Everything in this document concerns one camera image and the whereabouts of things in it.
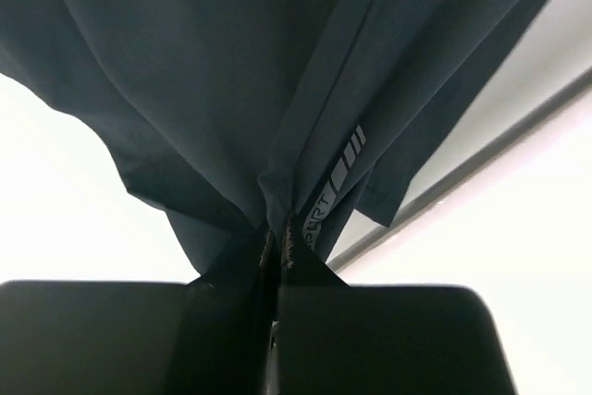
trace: garment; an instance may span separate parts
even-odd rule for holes
[[[199,272],[290,211],[325,260],[354,208],[394,217],[545,2],[0,0],[0,72],[98,134]]]

